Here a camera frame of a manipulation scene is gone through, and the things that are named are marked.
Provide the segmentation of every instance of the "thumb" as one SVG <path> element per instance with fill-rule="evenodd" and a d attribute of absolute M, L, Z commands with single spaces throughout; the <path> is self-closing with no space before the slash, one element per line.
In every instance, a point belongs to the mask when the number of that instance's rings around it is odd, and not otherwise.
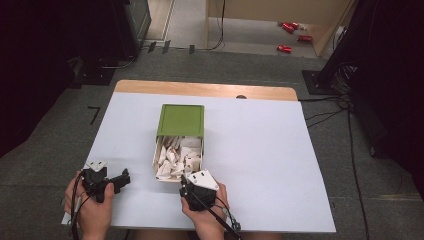
<path fill-rule="evenodd" d="M 115 186 L 113 185 L 113 183 L 109 183 L 105 189 L 105 200 L 103 201 L 103 203 L 112 206 L 114 196 Z"/>
<path fill-rule="evenodd" d="M 181 206 L 182 206 L 183 213 L 185 214 L 189 213 L 190 207 L 188 206 L 188 202 L 184 197 L 181 198 Z"/>

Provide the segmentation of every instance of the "open box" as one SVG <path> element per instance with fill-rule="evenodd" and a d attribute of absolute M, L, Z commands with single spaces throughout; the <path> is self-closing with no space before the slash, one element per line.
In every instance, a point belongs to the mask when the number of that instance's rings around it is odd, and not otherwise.
<path fill-rule="evenodd" d="M 183 171 L 200 171 L 204 106 L 164 104 L 159 119 L 153 171 L 163 182 L 180 182 Z"/>

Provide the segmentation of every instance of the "wooden furniture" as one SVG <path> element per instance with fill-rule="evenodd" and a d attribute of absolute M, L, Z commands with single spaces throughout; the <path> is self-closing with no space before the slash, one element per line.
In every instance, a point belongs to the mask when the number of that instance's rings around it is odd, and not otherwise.
<path fill-rule="evenodd" d="M 235 98 L 239 95 L 242 95 L 248 99 L 252 98 L 297 101 L 296 92 L 292 88 L 187 82 L 121 80 L 116 84 L 115 92 L 176 94 L 230 98 Z"/>
<path fill-rule="evenodd" d="M 224 0 L 206 2 L 206 47 L 208 18 L 222 16 L 223 2 Z M 355 0 L 231 0 L 225 1 L 224 17 L 306 24 L 308 34 L 313 37 L 315 52 L 317 56 L 321 56 L 339 26 L 349 21 L 354 3 Z"/>

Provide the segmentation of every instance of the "white controller part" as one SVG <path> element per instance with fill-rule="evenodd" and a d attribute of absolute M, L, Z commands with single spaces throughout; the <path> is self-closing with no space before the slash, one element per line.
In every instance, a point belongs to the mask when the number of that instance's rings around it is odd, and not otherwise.
<path fill-rule="evenodd" d="M 219 185 L 215 181 L 215 179 L 212 177 L 210 172 L 208 170 L 202 170 L 196 173 L 190 174 L 188 177 L 186 177 L 188 181 L 193 183 L 193 185 L 198 187 L 203 187 L 211 190 L 218 191 Z"/>
<path fill-rule="evenodd" d="M 85 165 L 87 165 L 93 171 L 99 172 L 100 170 L 103 169 L 104 166 L 106 166 L 106 164 L 107 162 L 91 162 L 91 163 L 86 163 Z"/>

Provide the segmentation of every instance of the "black tape mark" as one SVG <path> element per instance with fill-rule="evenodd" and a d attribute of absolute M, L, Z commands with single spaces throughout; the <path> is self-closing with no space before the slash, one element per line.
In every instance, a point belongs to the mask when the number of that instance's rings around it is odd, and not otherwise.
<path fill-rule="evenodd" d="M 155 50 L 155 47 L 156 47 L 156 42 L 152 42 L 151 44 L 150 44 L 150 46 L 149 46 L 149 53 L 150 52 L 153 52 L 154 50 Z"/>
<path fill-rule="evenodd" d="M 88 109 L 96 109 L 96 113 L 94 114 L 94 117 L 93 117 L 93 119 L 90 122 L 90 125 L 93 125 L 94 121 L 96 121 L 97 115 L 99 115 L 100 107 L 88 106 Z"/>
<path fill-rule="evenodd" d="M 163 49 L 162 49 L 162 54 L 165 54 L 168 52 L 170 44 L 171 44 L 171 40 L 168 40 L 165 42 L 165 46 L 163 46 Z"/>
<path fill-rule="evenodd" d="M 188 50 L 188 53 L 190 55 L 194 53 L 194 45 L 190 45 L 190 49 Z"/>

